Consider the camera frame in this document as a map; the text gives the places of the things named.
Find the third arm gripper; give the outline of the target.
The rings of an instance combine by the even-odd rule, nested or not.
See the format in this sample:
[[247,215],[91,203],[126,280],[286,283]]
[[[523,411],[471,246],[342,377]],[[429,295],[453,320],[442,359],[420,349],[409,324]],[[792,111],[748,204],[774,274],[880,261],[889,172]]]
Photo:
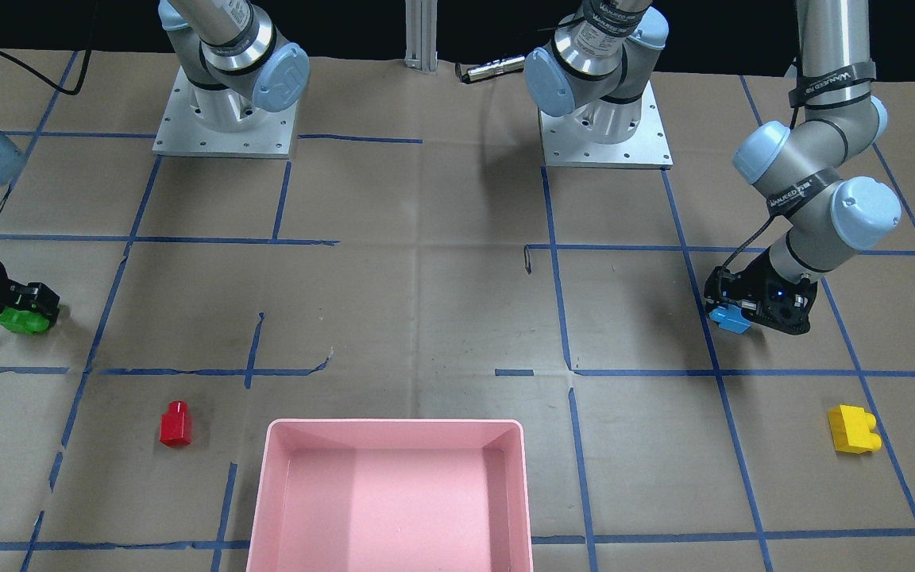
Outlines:
[[740,274],[716,267],[705,282],[705,311],[718,305],[742,309],[744,318],[786,334],[809,333],[809,314],[817,297],[817,283],[802,278],[790,283],[770,268]]

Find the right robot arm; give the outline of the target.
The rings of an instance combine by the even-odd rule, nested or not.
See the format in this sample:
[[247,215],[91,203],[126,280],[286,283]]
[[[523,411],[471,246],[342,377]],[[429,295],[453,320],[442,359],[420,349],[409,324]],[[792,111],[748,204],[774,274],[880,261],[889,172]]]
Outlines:
[[[310,75],[306,52],[248,1],[162,1],[157,13],[180,69],[153,152],[286,158]],[[0,130],[0,187],[18,178],[25,163],[25,153]],[[0,263],[0,326],[39,334],[59,315],[53,289],[14,281]]]

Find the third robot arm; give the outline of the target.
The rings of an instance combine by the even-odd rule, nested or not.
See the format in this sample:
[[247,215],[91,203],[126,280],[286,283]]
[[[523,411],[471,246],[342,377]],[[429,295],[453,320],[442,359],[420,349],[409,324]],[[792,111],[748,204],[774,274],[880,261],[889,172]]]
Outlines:
[[890,186],[838,171],[887,127],[886,108],[871,90],[867,2],[799,1],[796,10],[800,50],[789,105],[804,120],[763,124],[733,158],[766,200],[769,220],[785,218],[790,229],[745,269],[715,267],[702,294],[708,317],[737,334],[752,323],[809,332],[820,279],[872,249],[903,213]]

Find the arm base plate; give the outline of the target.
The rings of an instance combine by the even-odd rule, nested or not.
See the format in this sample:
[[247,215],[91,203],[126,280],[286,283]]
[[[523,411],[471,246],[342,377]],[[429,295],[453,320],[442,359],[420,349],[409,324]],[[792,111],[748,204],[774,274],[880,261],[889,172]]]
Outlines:
[[651,83],[626,105],[596,101],[572,114],[539,112],[545,165],[570,168],[668,169],[674,165]]
[[229,88],[203,90],[179,69],[152,150],[166,157],[287,160],[299,106],[264,111]]

